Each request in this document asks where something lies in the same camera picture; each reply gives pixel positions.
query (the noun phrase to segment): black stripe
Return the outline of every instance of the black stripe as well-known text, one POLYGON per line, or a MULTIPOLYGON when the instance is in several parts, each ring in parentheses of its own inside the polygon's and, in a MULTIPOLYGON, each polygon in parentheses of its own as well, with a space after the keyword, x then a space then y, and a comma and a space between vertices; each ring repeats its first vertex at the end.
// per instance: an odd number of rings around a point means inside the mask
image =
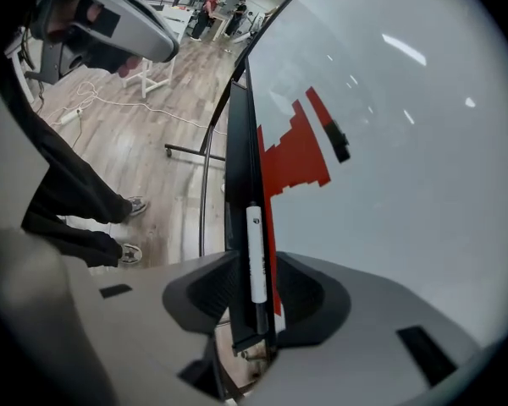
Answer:
POLYGON ((332 120, 331 123, 323 127, 325 134, 329 138, 329 142, 333 147, 335 155, 339 162, 348 161, 350 159, 350 152, 348 152, 348 139, 346 135, 339 128, 339 125, 332 120))
POLYGON ((118 294, 125 294, 132 288, 128 284, 117 284, 116 286, 110 286, 108 288, 101 288, 100 293, 104 299, 112 298, 118 294))
POLYGON ((421 326, 401 329, 397 331, 397 335, 405 344, 431 387, 443 381, 456 370, 456 365, 421 326))

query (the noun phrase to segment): red shirt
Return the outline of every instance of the red shirt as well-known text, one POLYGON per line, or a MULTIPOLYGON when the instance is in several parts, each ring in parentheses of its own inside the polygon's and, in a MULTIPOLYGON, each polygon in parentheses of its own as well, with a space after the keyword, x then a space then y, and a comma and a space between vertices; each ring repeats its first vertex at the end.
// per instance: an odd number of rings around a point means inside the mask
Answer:
POLYGON ((205 4, 209 3, 211 5, 211 10, 214 10, 217 8, 218 0, 207 0, 205 4))

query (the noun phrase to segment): black slot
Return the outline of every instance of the black slot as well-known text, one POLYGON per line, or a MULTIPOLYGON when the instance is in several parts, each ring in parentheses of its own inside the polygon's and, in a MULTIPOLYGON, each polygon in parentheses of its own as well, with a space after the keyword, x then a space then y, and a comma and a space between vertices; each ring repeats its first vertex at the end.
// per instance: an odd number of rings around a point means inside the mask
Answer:
POLYGON ((117 284, 116 286, 110 286, 108 288, 101 288, 100 293, 104 299, 112 298, 118 294, 125 294, 132 288, 128 284, 117 284))
POLYGON ((456 370, 456 365, 421 326, 400 329, 397 335, 431 387, 439 384, 456 370))
POLYGON ((350 152, 348 152, 348 139, 346 135, 339 128, 339 125, 332 120, 330 124, 323 127, 325 134, 329 138, 329 142, 333 147, 335 155, 339 162, 348 161, 350 159, 350 152))
POLYGON ((109 9, 102 8, 100 14, 97 16, 91 28, 102 35, 111 37, 119 24, 120 16, 109 9))

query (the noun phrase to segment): desk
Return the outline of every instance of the desk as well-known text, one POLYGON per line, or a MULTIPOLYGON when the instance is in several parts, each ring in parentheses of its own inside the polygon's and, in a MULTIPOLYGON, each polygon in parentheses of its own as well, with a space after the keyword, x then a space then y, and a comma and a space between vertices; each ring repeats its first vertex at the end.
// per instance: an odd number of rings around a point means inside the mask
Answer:
POLYGON ((213 41, 216 41, 225 31, 226 27, 228 27, 228 24, 231 21, 231 17, 215 12, 213 13, 213 18, 216 20, 214 21, 213 27, 211 27, 211 30, 209 31, 209 35, 211 35, 214 31, 213 41))

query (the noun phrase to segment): power strip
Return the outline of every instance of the power strip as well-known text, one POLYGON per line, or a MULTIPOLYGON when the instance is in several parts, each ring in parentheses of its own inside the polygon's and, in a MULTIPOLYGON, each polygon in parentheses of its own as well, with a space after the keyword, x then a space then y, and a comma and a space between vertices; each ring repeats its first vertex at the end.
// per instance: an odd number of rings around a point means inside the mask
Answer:
POLYGON ((72 111, 64 114, 58 121, 58 124, 64 126, 64 125, 70 123, 72 120, 74 120, 76 118, 80 118, 82 113, 83 113, 83 110, 81 108, 77 107, 75 110, 72 110, 72 111))

